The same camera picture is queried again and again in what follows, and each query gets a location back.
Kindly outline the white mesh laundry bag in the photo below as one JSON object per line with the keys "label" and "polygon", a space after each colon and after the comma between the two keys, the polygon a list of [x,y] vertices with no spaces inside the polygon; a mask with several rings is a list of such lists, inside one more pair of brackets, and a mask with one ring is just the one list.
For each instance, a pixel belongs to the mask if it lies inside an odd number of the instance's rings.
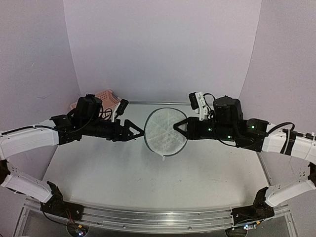
{"label": "white mesh laundry bag", "polygon": [[162,160],[180,153],[187,144],[187,138],[173,126],[186,118],[186,114],[176,108],[153,110],[144,127],[144,141],[148,149],[161,156]]}

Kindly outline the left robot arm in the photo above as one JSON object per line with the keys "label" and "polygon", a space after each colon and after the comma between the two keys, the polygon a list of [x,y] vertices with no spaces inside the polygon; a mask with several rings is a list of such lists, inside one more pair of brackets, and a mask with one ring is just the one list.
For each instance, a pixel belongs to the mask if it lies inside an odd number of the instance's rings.
{"label": "left robot arm", "polygon": [[80,97],[76,106],[65,115],[53,116],[43,122],[0,133],[0,185],[14,192],[35,198],[61,216],[66,204],[57,185],[41,181],[19,171],[9,159],[22,153],[46,147],[57,147],[82,137],[127,142],[144,136],[144,130],[126,119],[119,120],[128,105],[122,99],[115,109],[106,112],[102,100],[93,94]]}

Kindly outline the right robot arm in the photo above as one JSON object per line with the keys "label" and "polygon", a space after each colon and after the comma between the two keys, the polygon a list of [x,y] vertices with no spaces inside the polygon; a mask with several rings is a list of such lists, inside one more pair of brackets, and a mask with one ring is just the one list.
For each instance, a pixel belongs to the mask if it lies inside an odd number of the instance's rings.
{"label": "right robot arm", "polygon": [[241,102],[224,96],[213,99],[210,107],[202,92],[189,95],[198,117],[188,117],[173,128],[188,140],[217,140],[220,143],[255,152],[279,153],[309,162],[310,174],[285,185],[268,187],[263,200],[250,205],[248,214],[259,219],[268,206],[280,203],[316,188],[316,135],[295,131],[292,122],[271,124],[258,118],[244,119]]}

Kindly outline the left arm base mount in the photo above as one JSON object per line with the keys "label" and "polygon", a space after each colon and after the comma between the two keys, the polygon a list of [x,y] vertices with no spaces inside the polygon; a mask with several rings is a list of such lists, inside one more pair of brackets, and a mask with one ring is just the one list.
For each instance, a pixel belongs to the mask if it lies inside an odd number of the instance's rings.
{"label": "left arm base mount", "polygon": [[52,197],[46,203],[40,203],[40,209],[45,214],[51,214],[58,217],[68,218],[72,221],[81,221],[84,211],[84,206],[64,201],[63,195],[59,188],[47,181],[51,188]]}

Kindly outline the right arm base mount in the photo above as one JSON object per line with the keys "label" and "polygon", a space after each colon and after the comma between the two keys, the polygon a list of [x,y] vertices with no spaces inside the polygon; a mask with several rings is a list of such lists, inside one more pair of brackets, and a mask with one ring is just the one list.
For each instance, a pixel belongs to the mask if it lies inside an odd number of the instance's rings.
{"label": "right arm base mount", "polygon": [[252,205],[236,207],[232,209],[233,225],[235,227],[246,224],[253,224],[257,221],[274,217],[274,208],[266,204],[265,194],[268,187],[260,189]]}

